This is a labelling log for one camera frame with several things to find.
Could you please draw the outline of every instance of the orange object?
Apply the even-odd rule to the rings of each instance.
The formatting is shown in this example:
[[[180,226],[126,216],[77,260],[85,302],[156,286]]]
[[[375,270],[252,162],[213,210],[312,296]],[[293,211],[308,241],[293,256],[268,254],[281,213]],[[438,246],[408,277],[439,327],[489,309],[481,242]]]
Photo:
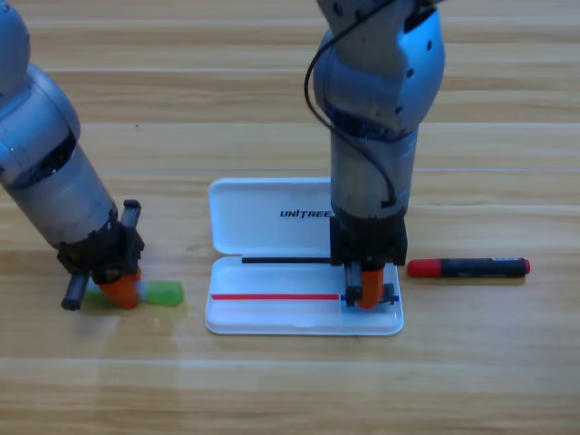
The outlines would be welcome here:
[[[383,270],[362,272],[362,298],[359,306],[365,310],[374,308],[382,300],[384,293]]]
[[[135,281],[141,280],[141,269],[136,275],[126,275],[112,284],[101,284],[99,288],[115,304],[126,310],[132,310],[139,303]]]

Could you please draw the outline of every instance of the wooden table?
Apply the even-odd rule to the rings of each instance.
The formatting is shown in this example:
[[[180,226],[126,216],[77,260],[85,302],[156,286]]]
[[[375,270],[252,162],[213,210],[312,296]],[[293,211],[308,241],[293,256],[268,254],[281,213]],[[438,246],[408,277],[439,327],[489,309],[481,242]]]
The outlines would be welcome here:
[[[409,259],[526,256],[525,282],[402,276],[390,338],[225,337],[204,326],[207,188],[328,175],[302,82],[315,0],[14,0],[82,146],[144,210],[147,279],[187,303],[66,313],[68,277],[0,198],[0,433],[580,433],[580,4],[450,0],[421,127]]]

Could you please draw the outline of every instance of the red line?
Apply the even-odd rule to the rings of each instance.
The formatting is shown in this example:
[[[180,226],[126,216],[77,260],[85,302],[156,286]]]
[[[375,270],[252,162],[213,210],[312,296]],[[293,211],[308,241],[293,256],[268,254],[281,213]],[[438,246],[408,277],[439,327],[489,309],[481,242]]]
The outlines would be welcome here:
[[[246,295],[212,295],[215,301],[338,301],[340,295],[272,295],[272,294],[246,294]]]

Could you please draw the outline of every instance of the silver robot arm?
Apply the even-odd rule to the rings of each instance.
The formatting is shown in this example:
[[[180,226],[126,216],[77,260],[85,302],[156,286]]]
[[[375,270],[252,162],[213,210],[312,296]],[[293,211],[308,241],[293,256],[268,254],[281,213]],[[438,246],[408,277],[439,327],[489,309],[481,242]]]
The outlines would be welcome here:
[[[0,3],[0,41],[0,183],[72,275],[63,308],[81,307],[89,278],[131,308],[137,294],[123,278],[138,274],[144,244],[137,218],[118,220],[115,203],[79,145],[73,105],[29,63],[30,35],[6,1]],[[139,211],[129,201],[123,216]]]
[[[347,301],[361,287],[353,298],[372,308],[385,264],[406,262],[418,128],[445,67],[439,1],[317,1],[330,26],[314,92],[332,130],[331,259],[347,269]]]

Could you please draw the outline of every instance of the green object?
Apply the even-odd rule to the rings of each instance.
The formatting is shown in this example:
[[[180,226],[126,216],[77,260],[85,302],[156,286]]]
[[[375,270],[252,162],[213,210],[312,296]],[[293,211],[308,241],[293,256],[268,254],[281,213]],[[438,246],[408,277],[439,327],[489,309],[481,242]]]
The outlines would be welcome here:
[[[155,305],[177,306],[183,302],[183,287],[177,281],[149,281],[143,285],[142,302]]]
[[[179,281],[138,281],[135,285],[141,303],[178,306],[183,302],[183,286]],[[93,281],[89,281],[84,299],[96,304],[113,304]]]

